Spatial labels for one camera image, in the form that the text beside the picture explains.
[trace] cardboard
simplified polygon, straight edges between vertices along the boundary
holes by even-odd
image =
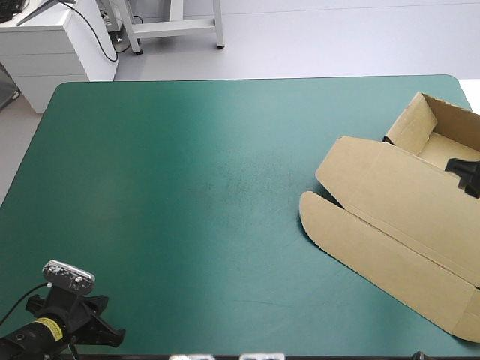
[[[459,338],[480,342],[480,200],[445,172],[480,161],[480,116],[418,93],[385,142],[344,136],[301,222],[324,251]]]

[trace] cardboard flap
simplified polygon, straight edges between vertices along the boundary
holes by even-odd
[[[371,167],[378,151],[377,141],[342,136],[330,149],[315,176],[345,206],[353,195],[351,190],[358,186],[359,179]]]
[[[386,137],[395,146],[418,155],[436,126],[437,118],[425,96],[419,92],[397,118]]]
[[[480,115],[426,94],[423,98],[438,121],[437,134],[480,152]]]
[[[480,201],[455,175],[396,146],[342,137],[316,177],[351,214],[480,285]]]
[[[478,339],[480,334],[480,290],[477,289],[473,293],[452,334],[467,340]]]
[[[324,251],[447,332],[480,342],[478,323],[458,322],[480,309],[472,284],[315,193],[302,194],[300,217]]]

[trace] floor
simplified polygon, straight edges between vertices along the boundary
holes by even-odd
[[[131,1],[147,22],[168,10]],[[209,15],[211,1],[185,13]],[[115,80],[451,74],[480,113],[480,0],[223,0],[223,13],[225,49],[213,34],[144,40]],[[0,203],[39,121],[24,97],[0,112]]]

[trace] green table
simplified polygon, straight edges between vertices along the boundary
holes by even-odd
[[[0,309],[58,259],[97,276],[108,353],[480,356],[319,250],[300,194],[450,76],[61,85],[0,208]],[[30,320],[18,310],[2,334]]]

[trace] black clamp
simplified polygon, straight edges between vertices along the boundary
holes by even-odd
[[[460,176],[458,187],[471,197],[480,199],[480,161],[450,159],[445,171]]]

